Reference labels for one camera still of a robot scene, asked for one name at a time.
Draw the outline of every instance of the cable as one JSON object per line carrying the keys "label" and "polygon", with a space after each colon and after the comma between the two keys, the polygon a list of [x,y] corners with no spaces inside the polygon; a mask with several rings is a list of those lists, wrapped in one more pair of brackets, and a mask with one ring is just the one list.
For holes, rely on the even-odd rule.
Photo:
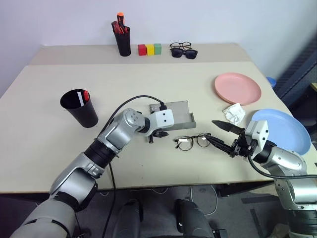
{"label": "cable", "polygon": [[78,218],[77,218],[77,214],[75,213],[75,218],[76,218],[76,221],[77,221],[77,226],[78,226],[78,231],[79,231],[79,235],[81,235],[81,228],[80,228],[80,225],[79,225],[79,221],[78,221]]}
{"label": "cable", "polygon": [[126,105],[127,103],[133,101],[134,99],[137,99],[137,98],[152,98],[156,101],[158,101],[161,106],[164,105],[164,102],[162,102],[160,99],[157,99],[155,97],[152,97],[152,96],[149,96],[149,95],[139,95],[139,96],[135,96],[133,98],[130,98],[128,99],[127,101],[125,101],[124,103],[122,103],[113,113],[112,115],[110,116],[109,120],[106,122],[105,126],[103,127],[103,129],[100,131],[99,135],[107,128],[107,126],[110,124],[110,122],[112,121],[112,119],[114,118],[114,116],[117,114],[117,112],[124,106]]}
{"label": "cable", "polygon": [[105,237],[105,234],[106,234],[106,231],[107,231],[107,227],[108,227],[108,224],[109,224],[109,220],[110,220],[110,217],[111,217],[111,214],[112,214],[112,211],[113,211],[113,208],[114,208],[114,204],[115,204],[115,192],[116,192],[116,187],[115,187],[115,181],[114,181],[114,176],[113,176],[113,171],[112,171],[111,163],[109,163],[109,168],[110,168],[111,179],[112,179],[112,185],[113,185],[113,200],[112,200],[111,208],[110,208],[110,211],[109,211],[109,214],[108,214],[108,217],[107,217],[107,221],[106,221],[106,224],[105,224],[105,227],[104,227],[104,231],[103,231],[103,236],[102,236],[102,238]]}
{"label": "cable", "polygon": [[157,191],[155,191],[154,188],[152,189],[152,191],[157,193],[157,194],[164,194],[164,193],[166,193],[168,191],[168,187],[163,192],[157,192]]}
{"label": "cable", "polygon": [[[106,122],[105,126],[102,128],[102,130],[100,131],[100,133],[98,134],[98,136],[109,126],[109,124],[111,123],[112,119],[114,118],[114,116],[117,114],[117,112],[124,106],[126,105],[127,103],[133,101],[134,99],[137,99],[137,98],[152,98],[156,101],[158,101],[160,103],[161,106],[164,106],[164,102],[161,101],[160,99],[157,99],[155,97],[152,97],[152,96],[149,96],[149,95],[139,95],[139,96],[135,96],[133,98],[130,98],[128,99],[127,101],[125,101],[124,103],[122,103],[113,113],[112,115],[110,116],[110,118],[108,119],[108,121]],[[109,214],[108,214],[108,217],[107,217],[107,221],[106,221],[106,224],[105,224],[105,227],[104,227],[104,231],[103,231],[103,236],[102,238],[105,237],[105,234],[106,234],[106,230],[107,230],[107,227],[108,227],[108,224],[109,224],[109,220],[110,220],[110,217],[111,217],[111,214],[112,214],[112,211],[113,211],[113,208],[114,208],[114,204],[115,204],[115,198],[116,198],[116,187],[115,187],[115,181],[114,181],[114,176],[113,176],[113,171],[112,171],[112,166],[111,166],[111,163],[109,163],[109,168],[110,168],[110,173],[111,173],[111,178],[112,178],[112,184],[113,184],[113,200],[112,200],[112,204],[111,204],[111,208],[110,208],[110,211],[109,211]]]}
{"label": "cable", "polygon": [[109,192],[107,192],[106,194],[103,194],[102,192],[99,192],[99,194],[102,196],[102,197],[107,197],[109,195]]}
{"label": "cable", "polygon": [[249,160],[249,163],[251,164],[252,168],[255,171],[257,171],[259,174],[261,174],[263,176],[266,176],[266,177],[269,177],[272,179],[311,179],[311,178],[315,179],[315,178],[317,178],[317,175],[296,175],[296,176],[270,175],[270,174],[267,174],[267,173],[259,170],[258,167],[253,163],[250,155],[248,155],[248,160]]}
{"label": "cable", "polygon": [[[207,214],[204,214],[205,216],[210,216],[210,215],[212,215],[213,213],[215,213],[215,212],[217,211],[217,208],[218,208],[218,196],[217,196],[217,192],[216,192],[215,188],[214,188],[212,185],[210,185],[210,187],[213,189],[214,194],[216,195],[216,205],[215,205],[215,207],[214,207],[214,210],[213,210],[212,212],[209,212],[209,213],[207,213]],[[190,189],[190,200],[191,200],[192,202],[194,202],[194,201],[193,201],[193,191],[192,191],[192,187],[189,186],[189,189]]]}

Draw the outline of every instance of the white paper towel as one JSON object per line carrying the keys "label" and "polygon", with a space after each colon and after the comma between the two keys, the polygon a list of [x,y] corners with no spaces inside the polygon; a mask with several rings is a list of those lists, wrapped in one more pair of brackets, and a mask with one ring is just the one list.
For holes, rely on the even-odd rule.
{"label": "white paper towel", "polygon": [[242,109],[240,103],[231,105],[227,109],[223,110],[223,113],[227,120],[234,125],[238,125],[246,115],[246,112]]}

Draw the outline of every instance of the black cable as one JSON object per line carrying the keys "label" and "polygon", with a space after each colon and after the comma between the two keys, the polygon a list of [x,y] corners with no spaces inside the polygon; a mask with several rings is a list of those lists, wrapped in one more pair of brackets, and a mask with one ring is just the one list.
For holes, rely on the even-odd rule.
{"label": "black cable", "polygon": [[133,98],[130,98],[128,99],[127,101],[125,101],[124,103],[122,103],[113,113],[112,115],[110,116],[109,120],[106,122],[105,126],[103,127],[103,129],[100,131],[99,135],[107,128],[107,126],[110,124],[110,122],[112,121],[112,119],[114,118],[114,116],[117,114],[117,112],[124,106],[126,105],[127,103],[131,102],[132,100],[134,99],[137,99],[137,98],[152,98],[156,101],[158,101],[161,106],[164,105],[164,102],[162,102],[160,99],[157,99],[155,97],[152,97],[152,96],[149,96],[149,95],[139,95],[139,96],[135,96]]}
{"label": "black cable", "polygon": [[[163,101],[161,101],[160,99],[157,99],[157,98],[155,98],[155,97],[149,96],[149,95],[139,95],[139,96],[135,96],[135,97],[133,97],[133,98],[130,98],[130,99],[128,99],[127,101],[125,101],[124,103],[122,103],[122,104],[112,113],[112,115],[110,116],[110,118],[108,119],[108,121],[106,122],[105,126],[102,128],[102,130],[101,130],[100,133],[98,134],[98,136],[109,126],[109,124],[111,123],[111,121],[112,121],[112,119],[114,118],[114,116],[118,113],[118,111],[119,111],[124,105],[126,105],[127,103],[129,103],[129,102],[131,102],[132,100],[137,99],[137,98],[152,98],[152,99],[158,101],[161,106],[164,106],[164,102],[163,102]],[[102,238],[105,237],[106,230],[107,230],[107,227],[108,227],[108,224],[109,224],[109,220],[110,220],[110,217],[111,217],[113,208],[114,208],[115,198],[116,198],[116,193],[115,193],[115,192],[116,192],[116,186],[115,186],[115,181],[114,181],[114,176],[113,176],[113,171],[112,171],[111,163],[109,163],[109,168],[110,168],[111,179],[112,179],[112,184],[113,184],[113,200],[112,200],[111,208],[110,208],[110,211],[109,211],[109,214],[108,214],[108,217],[107,217],[106,224],[105,224],[105,226],[104,226],[104,231],[103,231],[103,236],[102,236]]]}
{"label": "black cable", "polygon": [[103,231],[103,236],[102,236],[102,238],[105,237],[105,234],[106,234],[106,231],[107,231],[107,227],[108,227],[108,224],[109,224],[109,220],[110,220],[110,217],[111,217],[111,214],[112,214],[112,211],[113,211],[113,208],[114,208],[114,204],[115,204],[115,192],[116,192],[116,187],[115,187],[115,181],[114,181],[114,176],[113,176],[113,171],[112,171],[111,163],[109,163],[109,168],[110,168],[110,173],[111,173],[111,178],[112,178],[112,184],[113,184],[113,200],[112,200],[111,208],[110,208],[110,211],[109,211],[109,214],[108,214],[108,218],[107,218],[107,221],[106,221],[106,224],[105,224],[105,227],[104,227],[104,231]]}
{"label": "black cable", "polygon": [[281,176],[281,175],[270,175],[267,174],[261,170],[258,169],[258,167],[253,163],[251,156],[248,155],[248,160],[252,166],[253,169],[255,169],[255,171],[257,171],[259,174],[265,176],[265,177],[269,177],[272,179],[315,179],[317,178],[317,175],[296,175],[296,176]]}
{"label": "black cable", "polygon": [[78,221],[78,218],[77,218],[77,214],[75,213],[75,218],[76,218],[76,221],[77,221],[77,226],[78,226],[78,231],[79,231],[79,235],[81,235],[81,228],[80,228],[80,225],[79,225],[79,221]]}

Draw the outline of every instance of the person's leg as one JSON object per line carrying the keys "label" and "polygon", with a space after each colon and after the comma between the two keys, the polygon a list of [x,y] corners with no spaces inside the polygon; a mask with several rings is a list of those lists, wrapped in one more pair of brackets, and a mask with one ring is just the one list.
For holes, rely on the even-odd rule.
{"label": "person's leg", "polygon": [[214,238],[207,219],[194,202],[177,199],[175,212],[177,228],[184,236]]}
{"label": "person's leg", "polygon": [[139,238],[140,234],[140,207],[136,200],[126,203],[116,221],[112,238]]}

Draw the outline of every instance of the red marker cap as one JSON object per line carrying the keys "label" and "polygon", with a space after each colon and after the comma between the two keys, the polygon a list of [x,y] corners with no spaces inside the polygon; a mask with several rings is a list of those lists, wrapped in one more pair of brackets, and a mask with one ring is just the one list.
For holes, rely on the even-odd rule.
{"label": "red marker cap", "polygon": [[85,101],[89,100],[89,93],[86,90],[84,91],[84,99],[85,99]]}

